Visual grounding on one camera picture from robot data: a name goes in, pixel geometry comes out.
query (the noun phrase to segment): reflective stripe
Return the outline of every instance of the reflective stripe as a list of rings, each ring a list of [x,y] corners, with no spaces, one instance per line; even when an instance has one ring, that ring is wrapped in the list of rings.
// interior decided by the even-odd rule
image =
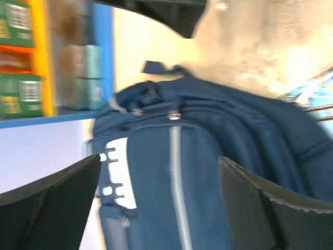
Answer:
[[[170,128],[171,193],[182,250],[192,250],[192,241],[189,231],[182,180],[181,130],[182,127],[180,126]]]

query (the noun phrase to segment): blue backpack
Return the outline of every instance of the blue backpack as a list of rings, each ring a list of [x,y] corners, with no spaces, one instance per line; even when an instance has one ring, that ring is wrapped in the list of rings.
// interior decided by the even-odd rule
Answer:
[[[108,250],[232,250],[217,159],[333,202],[333,143],[298,107],[147,62],[142,82],[101,109],[89,141],[100,154],[97,197]]]

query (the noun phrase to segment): yellow shelf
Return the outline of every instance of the yellow shelf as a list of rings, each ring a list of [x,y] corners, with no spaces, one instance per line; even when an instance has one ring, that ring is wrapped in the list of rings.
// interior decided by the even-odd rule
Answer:
[[[45,116],[56,116],[57,108],[54,95],[54,73],[52,64],[52,54],[50,48],[50,34],[48,25],[48,8],[46,0],[29,0],[31,6],[31,19],[33,35],[36,44],[35,51],[32,53],[33,71],[35,74],[44,76],[45,80],[42,86],[43,93],[43,113]]]

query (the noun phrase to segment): backpack handle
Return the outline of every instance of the backpack handle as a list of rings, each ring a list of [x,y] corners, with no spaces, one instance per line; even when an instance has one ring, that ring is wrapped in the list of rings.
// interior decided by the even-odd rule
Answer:
[[[169,74],[174,75],[181,73],[183,76],[188,77],[192,74],[182,66],[175,65],[172,69],[166,70],[164,65],[159,61],[146,61],[146,64],[142,70],[142,73],[146,74]]]
[[[192,76],[185,68],[176,65],[171,70],[166,70],[164,65],[158,61],[146,61],[143,73],[147,74],[169,74],[181,73],[183,76]],[[114,95],[109,100],[109,106],[122,114],[132,111],[141,114],[141,108],[162,102],[158,93],[157,85],[152,81],[141,82],[132,85]]]

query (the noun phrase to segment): barcode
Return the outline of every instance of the barcode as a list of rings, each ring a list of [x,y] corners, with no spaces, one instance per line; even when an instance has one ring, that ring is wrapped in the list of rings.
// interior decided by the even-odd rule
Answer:
[[[39,81],[20,81],[20,99],[22,102],[40,102],[41,82]]]
[[[9,26],[17,29],[31,30],[28,8],[7,4],[7,16]]]

